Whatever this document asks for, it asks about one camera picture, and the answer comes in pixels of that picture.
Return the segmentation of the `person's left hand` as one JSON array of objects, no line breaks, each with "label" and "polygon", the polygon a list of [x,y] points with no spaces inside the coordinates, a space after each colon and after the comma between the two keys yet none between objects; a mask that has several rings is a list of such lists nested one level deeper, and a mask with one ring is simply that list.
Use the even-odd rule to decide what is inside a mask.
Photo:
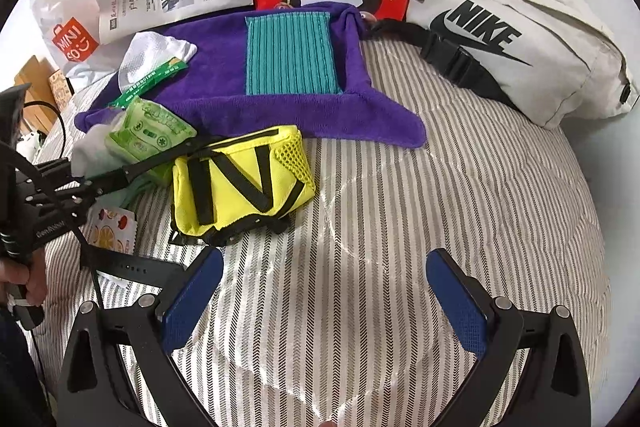
[{"label": "person's left hand", "polygon": [[1,303],[8,303],[9,284],[24,285],[26,287],[26,301],[29,306],[41,306],[48,295],[46,255],[44,249],[39,248],[32,253],[32,263],[21,265],[11,259],[0,260]]}]

